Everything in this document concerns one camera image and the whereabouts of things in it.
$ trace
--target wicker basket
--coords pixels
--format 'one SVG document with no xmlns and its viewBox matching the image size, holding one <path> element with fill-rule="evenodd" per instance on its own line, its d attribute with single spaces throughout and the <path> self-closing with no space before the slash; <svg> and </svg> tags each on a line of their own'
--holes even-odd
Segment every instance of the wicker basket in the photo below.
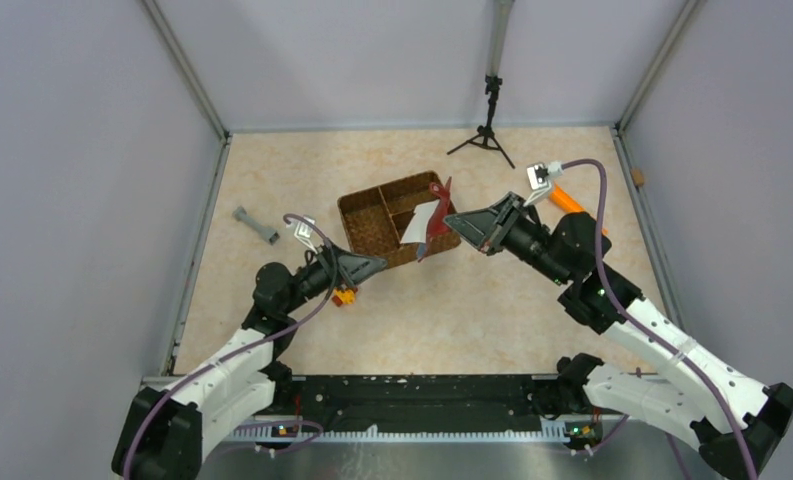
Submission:
<svg viewBox="0 0 793 480">
<path fill-rule="evenodd" d="M 440 177 L 429 170 L 337 199 L 349 248 L 385 258 L 387 268 L 415 262 L 417 245 L 402 245 L 399 240 L 414 216 L 414 207 L 437 199 L 428 190 L 431 182 L 440 183 Z M 455 205 L 450 203 L 447 213 L 455 212 Z M 455 232 L 434 237 L 428 254 L 451 250 L 460 243 L 461 237 Z"/>
</svg>

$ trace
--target gray wall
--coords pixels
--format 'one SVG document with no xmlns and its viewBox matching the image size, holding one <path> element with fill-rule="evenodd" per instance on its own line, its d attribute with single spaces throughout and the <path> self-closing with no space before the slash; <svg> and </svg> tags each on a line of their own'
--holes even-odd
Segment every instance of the gray wall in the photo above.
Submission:
<svg viewBox="0 0 793 480">
<path fill-rule="evenodd" d="M 688 329 L 793 386 L 793 0 L 708 2 L 629 142 Z M 765 478 L 793 479 L 793 425 Z"/>
<path fill-rule="evenodd" d="M 109 478 L 217 153 L 138 2 L 0 0 L 0 479 Z"/>
<path fill-rule="evenodd" d="M 483 122 L 492 0 L 162 0 L 231 130 Z M 613 122 L 683 0 L 519 0 L 500 124 Z"/>
</svg>

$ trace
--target cable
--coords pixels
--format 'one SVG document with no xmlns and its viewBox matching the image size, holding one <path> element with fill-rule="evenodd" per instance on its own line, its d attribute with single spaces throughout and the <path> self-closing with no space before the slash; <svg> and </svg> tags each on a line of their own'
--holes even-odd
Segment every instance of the cable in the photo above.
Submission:
<svg viewBox="0 0 793 480">
<path fill-rule="evenodd" d="M 679 453 L 679 446 L 676 445 L 676 439 L 667 432 L 664 432 L 664 435 L 667 436 L 667 443 L 670 444 L 670 450 L 673 451 L 673 455 L 676 457 L 676 463 L 679 464 L 679 468 L 682 470 L 682 476 L 685 477 L 685 480 L 693 480 L 690 476 L 690 471 L 687 469 L 687 465 L 685 465 L 684 460 L 682 460 L 682 454 Z"/>
<path fill-rule="evenodd" d="M 664 347 L 664 349 L 670 352 L 671 355 L 679 354 L 679 349 L 673 345 L 670 345 L 670 343 L 658 336 L 655 332 L 647 328 L 646 325 L 639 322 L 629 312 L 627 312 L 620 303 L 620 300 L 617 299 L 617 295 L 614 294 L 613 290 L 611 290 L 611 285 L 608 283 L 608 275 L 605 273 L 605 262 L 602 259 L 602 224 L 605 220 L 605 199 L 608 193 L 608 175 L 605 172 L 605 167 L 602 165 L 602 163 L 592 158 L 573 160 L 561 165 L 561 168 L 566 170 L 579 165 L 592 165 L 596 167 L 597 170 L 599 170 L 599 206 L 596 209 L 596 229 L 594 231 L 596 237 L 596 272 L 599 274 L 599 280 L 602 282 L 602 287 L 605 289 L 605 294 L 608 296 L 608 300 L 611 301 L 611 304 L 617 309 L 617 312 L 622 315 L 623 318 L 634 325 L 635 328 L 643 332 L 644 335 L 655 340 L 658 345 Z M 749 453 L 749 447 L 746 444 L 746 439 L 743 438 L 740 425 L 738 425 L 737 419 L 735 419 L 735 416 L 729 409 L 729 404 L 726 402 L 726 399 L 723 398 L 723 394 L 720 393 L 720 390 L 716 385 L 714 385 L 714 382 L 708 378 L 708 375 L 706 375 L 705 372 L 699 368 L 699 366 L 693 360 L 684 356 L 682 357 L 682 362 L 688 366 L 694 375 L 699 377 L 700 381 L 702 381 L 708 390 L 711 391 L 711 394 L 714 395 L 714 399 L 717 400 L 717 404 L 720 405 L 720 408 L 723 410 L 723 414 L 726 416 L 726 420 L 729 422 L 729 426 L 732 428 L 732 431 L 735 434 L 735 440 L 737 440 L 738 448 L 740 449 L 741 457 L 743 457 L 744 466 L 746 467 L 747 479 L 758 480 L 758 472 L 755 471 L 755 464 L 752 461 L 752 455 Z"/>
<path fill-rule="evenodd" d="M 325 245 L 325 247 L 328 248 L 329 251 L 331 251 L 331 260 L 334 262 L 335 268 L 334 268 L 334 272 L 331 275 L 331 285 L 328 287 L 328 293 L 325 295 L 325 297 L 323 297 L 322 301 L 316 307 L 314 307 L 313 310 L 310 311 L 310 313 L 305 315 L 304 318 L 302 318 L 298 322 L 294 323 L 293 325 L 288 326 L 284 330 L 280 330 L 280 331 L 278 331 L 276 333 L 273 333 L 272 335 L 269 335 L 267 337 L 264 337 L 264 338 L 262 338 L 262 339 L 260 339 L 260 340 L 258 340 L 256 342 L 252 342 L 252 343 L 250 343 L 248 345 L 243 345 L 242 347 L 240 347 L 240 348 L 238 348 L 236 350 L 232 350 L 231 352 L 229 352 L 229 353 L 223 355 L 222 357 L 220 357 L 217 362 L 205 365 L 202 368 L 200 368 L 200 369 L 198 369 L 198 370 L 196 370 L 194 372 L 189 373 L 186 377 L 184 377 L 183 380 L 181 380 L 175 386 L 170 388 L 160 398 L 160 400 L 158 400 L 158 402 L 152 407 L 152 409 L 149 410 L 149 413 L 146 415 L 146 418 L 143 419 L 143 423 L 140 424 L 140 427 L 137 429 L 137 432 L 134 434 L 134 440 L 131 441 L 131 446 L 128 447 L 128 452 L 125 454 L 125 462 L 124 462 L 123 469 L 122 469 L 122 473 L 123 473 L 122 477 L 123 477 L 124 480 L 129 480 L 131 478 L 131 466 L 132 466 L 132 463 L 134 462 L 134 456 L 137 453 L 137 447 L 140 444 L 140 440 L 143 439 L 143 435 L 145 435 L 146 430 L 149 428 L 149 425 L 152 423 L 152 420 L 154 420 L 154 418 L 157 416 L 158 412 L 160 412 L 160 409 L 164 406 L 164 404 L 166 404 L 167 401 L 169 401 L 170 398 L 172 398 L 173 395 L 178 393 L 179 390 L 181 390 L 185 386 L 189 385 L 191 382 L 193 382 L 197 378 L 199 378 L 202 375 L 204 375 L 205 373 L 211 371 L 217 364 L 227 362 L 228 360 L 231 360 L 232 358 L 236 357 L 237 355 L 242 354 L 243 352 L 245 352 L 247 350 L 251 350 L 253 348 L 259 347 L 259 346 L 264 345 L 266 343 L 272 342 L 272 341 L 274 341 L 274 340 L 276 340 L 278 338 L 281 338 L 284 335 L 287 335 L 287 334 L 289 334 L 291 332 L 295 332 L 302 325 L 307 323 L 310 319 L 314 318 L 314 316 L 317 313 L 319 313 L 320 310 L 323 309 L 323 307 L 325 307 L 325 304 L 328 303 L 328 299 L 331 298 L 331 295 L 334 293 L 334 288 L 337 287 L 337 281 L 338 281 L 337 268 L 336 268 L 336 266 L 337 266 L 337 255 L 334 253 L 334 249 L 331 248 L 334 244 L 331 242 L 331 239 L 328 238 L 322 232 L 322 230 L 319 229 L 319 227 L 317 227 L 313 223 L 309 222 L 304 217 L 296 215 L 296 214 L 293 214 L 293 213 L 288 213 L 288 214 L 284 215 L 284 223 L 289 224 L 291 219 L 292 220 L 297 220 L 299 222 L 303 222 L 307 226 L 311 227 L 311 229 L 313 231 L 315 231 L 317 233 L 317 235 L 319 235 L 320 239 L 322 239 L 322 243 Z"/>
</svg>

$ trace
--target white connector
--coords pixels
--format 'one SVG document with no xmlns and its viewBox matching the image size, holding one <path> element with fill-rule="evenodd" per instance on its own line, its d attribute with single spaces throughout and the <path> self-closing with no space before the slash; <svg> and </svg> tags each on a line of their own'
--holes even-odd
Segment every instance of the white connector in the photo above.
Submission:
<svg viewBox="0 0 793 480">
<path fill-rule="evenodd" d="M 527 167 L 526 174 L 528 175 L 532 192 L 526 199 L 525 205 L 532 205 L 549 197 L 552 189 L 555 188 L 552 180 L 560 177 L 563 172 L 564 169 L 561 167 L 561 162 L 551 162 L 549 165 L 535 163 Z"/>
</svg>

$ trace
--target white clamp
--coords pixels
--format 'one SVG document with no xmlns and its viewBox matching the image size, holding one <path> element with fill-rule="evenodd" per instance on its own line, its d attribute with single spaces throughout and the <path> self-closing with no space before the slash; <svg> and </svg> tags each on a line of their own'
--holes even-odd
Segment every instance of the white clamp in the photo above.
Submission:
<svg viewBox="0 0 793 480">
<path fill-rule="evenodd" d="M 526 174 L 528 174 L 532 192 L 526 199 L 525 205 L 532 205 L 547 198 L 555 188 L 552 179 L 560 177 L 563 172 L 561 162 L 551 162 L 549 165 L 535 163 L 527 167 Z"/>
<path fill-rule="evenodd" d="M 316 220 L 312 217 L 307 215 L 302 215 L 305 220 L 311 222 L 311 224 L 316 224 Z M 311 234 L 313 234 L 314 230 L 304 222 L 300 222 L 298 220 L 290 220 L 290 223 L 286 224 L 287 228 L 294 228 L 296 231 L 293 233 L 293 236 L 296 237 L 296 240 L 302 243 L 305 247 L 309 250 L 316 252 L 316 247 L 314 246 L 314 242 L 311 241 Z"/>
</svg>

